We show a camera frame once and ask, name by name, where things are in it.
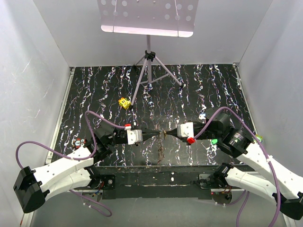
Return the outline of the metal key ring disc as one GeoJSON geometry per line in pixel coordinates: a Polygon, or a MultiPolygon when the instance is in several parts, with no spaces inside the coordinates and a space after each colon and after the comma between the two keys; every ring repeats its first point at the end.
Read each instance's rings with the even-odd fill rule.
{"type": "Polygon", "coordinates": [[[160,135],[156,137],[156,142],[157,142],[157,154],[158,154],[157,164],[159,165],[165,159],[163,139],[160,135]]]}

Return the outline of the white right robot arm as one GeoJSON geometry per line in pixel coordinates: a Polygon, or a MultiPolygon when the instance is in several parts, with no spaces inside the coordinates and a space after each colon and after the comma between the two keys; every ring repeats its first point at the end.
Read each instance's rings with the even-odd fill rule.
{"type": "Polygon", "coordinates": [[[213,183],[220,188],[242,188],[276,204],[276,215],[282,212],[294,220],[303,217],[303,178],[284,167],[265,150],[257,136],[248,128],[232,127],[228,107],[209,109],[206,122],[187,122],[165,132],[188,145],[197,140],[216,140],[225,154],[247,164],[260,174],[253,176],[230,164],[221,164],[213,173],[213,183]]]}

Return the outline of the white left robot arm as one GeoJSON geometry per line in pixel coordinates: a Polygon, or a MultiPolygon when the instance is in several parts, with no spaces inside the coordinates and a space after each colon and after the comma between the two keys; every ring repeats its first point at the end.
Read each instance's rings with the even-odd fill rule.
{"type": "Polygon", "coordinates": [[[84,141],[67,157],[31,169],[22,167],[13,190],[24,213],[40,208],[48,199],[60,193],[79,188],[108,188],[108,178],[102,177],[94,165],[112,154],[118,144],[139,145],[160,131],[126,124],[119,129],[102,122],[89,141],[84,141]]]}

